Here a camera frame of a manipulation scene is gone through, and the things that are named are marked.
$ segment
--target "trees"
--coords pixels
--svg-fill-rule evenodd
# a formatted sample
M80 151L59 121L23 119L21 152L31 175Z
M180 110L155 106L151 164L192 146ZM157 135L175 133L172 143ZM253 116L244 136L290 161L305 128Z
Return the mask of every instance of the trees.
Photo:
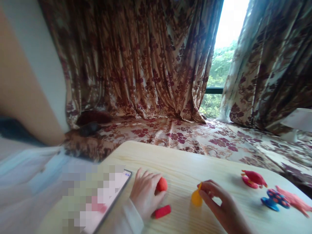
M237 41L233 41L228 47L215 49L207 87L224 87L236 45ZM215 119L219 115L221 96L205 94L199 111L207 118Z

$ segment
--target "hand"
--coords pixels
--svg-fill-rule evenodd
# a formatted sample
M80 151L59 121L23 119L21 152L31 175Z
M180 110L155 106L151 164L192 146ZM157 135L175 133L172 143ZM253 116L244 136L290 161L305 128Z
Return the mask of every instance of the hand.
M216 182L213 180L203 182L199 194L228 234L255 233L249 227L243 214L239 211L232 196ZM212 200L213 197L219 197L221 199L221 206Z
M143 221L147 221L162 203L166 191L155 195L156 186L162 176L161 174L154 174L146 171L141 177L141 171L142 168L137 171L130 199Z

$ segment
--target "orange play dough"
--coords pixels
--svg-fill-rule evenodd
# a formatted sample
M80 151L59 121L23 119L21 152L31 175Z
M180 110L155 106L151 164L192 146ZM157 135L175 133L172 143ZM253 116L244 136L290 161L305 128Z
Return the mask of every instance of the orange play dough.
M195 190L192 194L191 201L195 206L202 205L202 197L199 195L199 190L201 189L202 183L200 183L197 190Z
M156 189L158 191L166 191L168 189L168 184L167 184L167 181L165 178L161 177L157 186L156 186Z

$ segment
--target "yellow play dough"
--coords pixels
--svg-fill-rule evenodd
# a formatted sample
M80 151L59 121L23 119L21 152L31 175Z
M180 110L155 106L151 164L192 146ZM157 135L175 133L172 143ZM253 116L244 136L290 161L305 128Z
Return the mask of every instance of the yellow play dough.
M193 192L192 197L191 197L192 203L195 206L202 205L202 197L199 195L199 190L201 189L201 186L202 186L202 183L200 183L198 189Z

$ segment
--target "lampshade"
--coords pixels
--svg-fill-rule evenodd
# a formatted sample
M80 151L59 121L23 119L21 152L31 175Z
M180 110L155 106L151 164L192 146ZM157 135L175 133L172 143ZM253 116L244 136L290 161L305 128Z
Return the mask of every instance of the lampshade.
M305 132L312 132L312 110L297 108L281 124Z

